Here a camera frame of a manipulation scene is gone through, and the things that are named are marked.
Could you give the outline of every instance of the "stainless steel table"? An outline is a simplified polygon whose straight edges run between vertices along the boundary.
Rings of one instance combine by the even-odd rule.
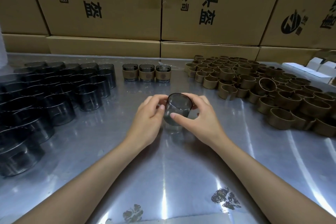
[[[336,142],[313,132],[280,131],[245,99],[225,101],[183,71],[187,60],[10,54],[12,67],[47,60],[113,63],[117,87],[103,107],[76,110],[56,128],[43,159],[21,175],[0,179],[0,223],[11,223],[85,170],[124,138],[139,104],[149,95],[206,95],[228,136],[244,151],[336,216]],[[162,62],[171,82],[125,82],[123,63]],[[321,85],[324,90],[336,91]],[[196,117],[196,111],[190,113]],[[87,223],[268,223],[240,181],[219,156],[182,128],[163,124],[155,142],[121,173]]]

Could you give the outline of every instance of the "forearm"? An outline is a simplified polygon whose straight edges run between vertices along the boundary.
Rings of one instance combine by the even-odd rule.
[[[84,224],[109,187],[142,150],[124,140],[15,224]]]
[[[336,218],[242,151],[224,133],[212,148],[272,224],[336,223]]]

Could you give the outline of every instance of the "hand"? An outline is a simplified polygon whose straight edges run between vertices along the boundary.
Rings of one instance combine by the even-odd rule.
[[[209,100],[205,96],[190,93],[183,94],[188,96],[198,107],[198,117],[191,120],[177,113],[171,113],[170,117],[210,147],[217,141],[220,141],[221,138],[226,137]]]
[[[129,128],[126,140],[131,140],[144,149],[150,145],[158,135],[165,106],[168,99],[167,95],[154,95],[146,98],[138,108],[133,123]]]

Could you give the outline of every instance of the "stack of cardboard boxes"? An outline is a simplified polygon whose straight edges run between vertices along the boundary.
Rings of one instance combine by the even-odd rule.
[[[336,0],[0,0],[0,4],[5,8],[0,10],[0,24],[9,52],[227,55],[305,65],[319,49],[336,49]]]

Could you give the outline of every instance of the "left hand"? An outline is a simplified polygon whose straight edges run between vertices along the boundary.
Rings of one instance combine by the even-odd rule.
[[[167,95],[154,95],[146,98],[135,114],[133,123],[127,132],[126,140],[140,144],[141,149],[150,145],[158,135],[167,99]]]

